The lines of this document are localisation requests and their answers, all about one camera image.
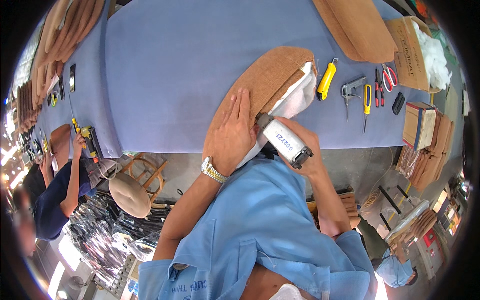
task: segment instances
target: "gold and silver watch strap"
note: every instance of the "gold and silver watch strap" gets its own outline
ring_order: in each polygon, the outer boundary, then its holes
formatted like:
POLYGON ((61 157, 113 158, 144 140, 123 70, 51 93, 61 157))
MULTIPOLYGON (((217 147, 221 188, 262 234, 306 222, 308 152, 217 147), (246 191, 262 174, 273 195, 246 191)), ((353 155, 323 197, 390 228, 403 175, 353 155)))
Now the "gold and silver watch strap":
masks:
POLYGON ((204 174, 210 176, 211 178, 215 179, 215 181, 220 183, 225 183, 228 179, 228 177, 218 173, 217 170, 215 170, 211 165, 204 171, 204 174))

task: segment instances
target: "wooden frame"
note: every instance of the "wooden frame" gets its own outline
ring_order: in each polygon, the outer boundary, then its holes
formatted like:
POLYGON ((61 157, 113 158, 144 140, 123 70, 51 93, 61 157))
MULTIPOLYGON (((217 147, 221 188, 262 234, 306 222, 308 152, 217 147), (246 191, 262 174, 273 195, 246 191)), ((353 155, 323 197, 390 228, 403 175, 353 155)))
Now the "wooden frame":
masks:
POLYGON ((162 163, 162 165, 160 167, 155 167, 154 164, 152 164, 151 162, 149 162, 148 160, 142 158, 142 156, 144 155, 145 153, 144 152, 140 152, 137 156, 135 156, 132 161, 130 161, 126 166, 123 167, 122 170, 120 170, 121 173, 125 173, 126 170, 128 170, 128 175, 130 177, 132 177, 133 179, 135 179, 135 181, 139 181, 146 173, 147 171, 144 170, 138 177, 134 177, 133 176, 133 173, 132 173, 132 167, 133 165, 135 164, 135 162, 141 162, 143 163, 144 166, 146 167, 149 167, 151 168, 152 170, 154 170, 154 173, 150 176, 150 178, 147 179, 147 181, 142 185, 143 188, 146 190, 146 192, 148 194, 150 194, 150 202, 153 203, 153 201, 156 199, 156 197, 158 196, 158 194, 160 194, 160 192, 162 191, 164 185, 165 185, 165 181, 163 180, 163 177, 162 177, 162 174, 161 174, 161 171, 165 168, 165 166, 167 165, 168 161, 164 161, 162 163), (155 192, 151 192, 149 191, 147 188, 150 186, 150 184, 152 184, 153 180, 155 180, 155 178, 158 178, 158 181, 160 183, 160 186, 158 187, 158 189, 155 191, 155 192))

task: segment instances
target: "number written on staple gun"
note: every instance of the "number written on staple gun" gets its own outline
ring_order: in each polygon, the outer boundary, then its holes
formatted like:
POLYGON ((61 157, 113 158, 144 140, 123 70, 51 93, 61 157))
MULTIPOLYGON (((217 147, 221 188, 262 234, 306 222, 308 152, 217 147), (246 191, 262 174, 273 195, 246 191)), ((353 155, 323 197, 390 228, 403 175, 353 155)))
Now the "number written on staple gun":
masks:
POLYGON ((287 147, 288 150, 290 150, 290 151, 293 150, 293 147, 290 147, 290 143, 288 143, 288 141, 287 141, 286 139, 284 139, 281 134, 277 134, 276 137, 277 137, 281 142, 283 142, 283 144, 287 147))

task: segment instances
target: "light blue work shirt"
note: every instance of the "light blue work shirt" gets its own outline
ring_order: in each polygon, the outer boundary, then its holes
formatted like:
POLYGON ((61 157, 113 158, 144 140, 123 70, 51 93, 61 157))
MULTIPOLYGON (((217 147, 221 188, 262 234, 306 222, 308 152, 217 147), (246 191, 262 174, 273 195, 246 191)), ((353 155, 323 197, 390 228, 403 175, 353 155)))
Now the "light blue work shirt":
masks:
POLYGON ((173 260, 139 267, 140 299, 239 299, 257 262, 318 299, 373 299, 377 281, 356 231, 320 233, 305 179, 258 155, 220 189, 173 260), (188 265, 178 270, 180 264, 188 265))
POLYGON ((390 255, 390 249, 385 251, 382 258, 384 258, 384 260, 378 266, 377 274, 386 284, 393 288, 404 286, 407 283, 408 278, 413 274, 410 259, 404 264, 401 264, 395 254, 390 255))

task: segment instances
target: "mobile phone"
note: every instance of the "mobile phone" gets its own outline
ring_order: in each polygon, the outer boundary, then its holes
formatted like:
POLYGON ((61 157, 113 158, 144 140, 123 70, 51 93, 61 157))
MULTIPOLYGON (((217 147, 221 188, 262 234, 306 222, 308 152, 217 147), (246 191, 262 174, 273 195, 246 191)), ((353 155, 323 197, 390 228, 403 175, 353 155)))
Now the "mobile phone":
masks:
POLYGON ((75 64, 70 67, 70 79, 68 83, 70 85, 70 92, 75 92, 75 64))
POLYGON ((63 100, 65 98, 65 92, 63 91, 63 75, 60 76, 59 88, 60 88, 60 99, 63 100))

